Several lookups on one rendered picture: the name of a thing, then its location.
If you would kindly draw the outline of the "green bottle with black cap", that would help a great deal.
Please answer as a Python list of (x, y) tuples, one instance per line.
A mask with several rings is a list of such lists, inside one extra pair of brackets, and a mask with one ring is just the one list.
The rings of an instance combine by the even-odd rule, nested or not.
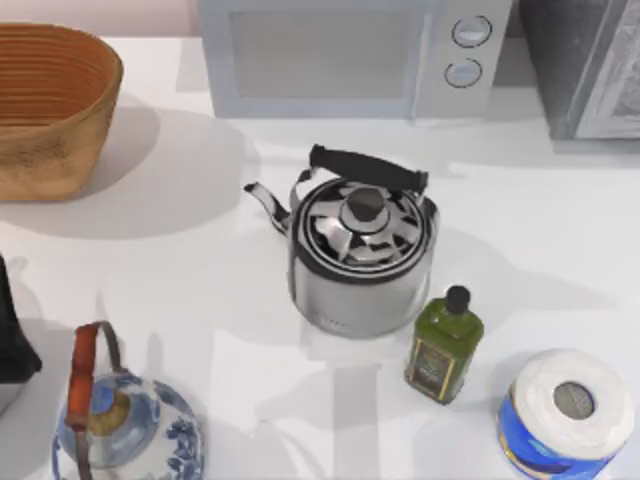
[(414, 325), (405, 380), (443, 405), (460, 392), (484, 335), (484, 324), (470, 310), (470, 302), (470, 291), (453, 285), (425, 306)]

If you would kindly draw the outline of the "pale microwave oven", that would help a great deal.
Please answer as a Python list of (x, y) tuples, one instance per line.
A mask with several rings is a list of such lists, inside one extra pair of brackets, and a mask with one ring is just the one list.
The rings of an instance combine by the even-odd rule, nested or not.
[[(198, 0), (210, 95), (226, 118), (469, 118), (489, 100), (512, 0)], [(485, 16), (477, 48), (455, 23)], [(478, 83), (444, 79), (466, 58)]]

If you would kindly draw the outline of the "microwave knob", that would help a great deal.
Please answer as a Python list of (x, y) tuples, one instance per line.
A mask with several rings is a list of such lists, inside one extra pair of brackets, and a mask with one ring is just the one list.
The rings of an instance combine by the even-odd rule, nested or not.
[(465, 89), (475, 85), (480, 81), (482, 75), (482, 65), (471, 58), (450, 63), (444, 71), (446, 83), (455, 89)]
[(492, 24), (485, 16), (458, 20), (452, 29), (453, 41), (462, 48), (477, 48), (492, 34)]

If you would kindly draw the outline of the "blue and white teapot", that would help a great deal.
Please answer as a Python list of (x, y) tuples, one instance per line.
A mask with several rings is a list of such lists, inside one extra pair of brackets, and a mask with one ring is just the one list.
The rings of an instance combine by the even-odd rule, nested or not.
[(52, 480), (204, 480), (205, 438), (186, 399), (121, 362), (107, 321), (75, 331)]

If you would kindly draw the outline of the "brown woven basket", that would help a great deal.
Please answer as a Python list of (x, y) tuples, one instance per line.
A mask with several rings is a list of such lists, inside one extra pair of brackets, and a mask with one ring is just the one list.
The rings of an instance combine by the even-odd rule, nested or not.
[(97, 36), (0, 23), (0, 201), (68, 199), (88, 182), (124, 76)]

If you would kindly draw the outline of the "white paper roll blue wrapper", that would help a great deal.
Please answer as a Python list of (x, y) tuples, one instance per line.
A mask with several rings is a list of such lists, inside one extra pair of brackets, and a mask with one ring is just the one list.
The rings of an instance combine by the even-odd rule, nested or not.
[(576, 349), (534, 355), (497, 414), (503, 454), (532, 480), (595, 480), (634, 426), (634, 402), (620, 375)]

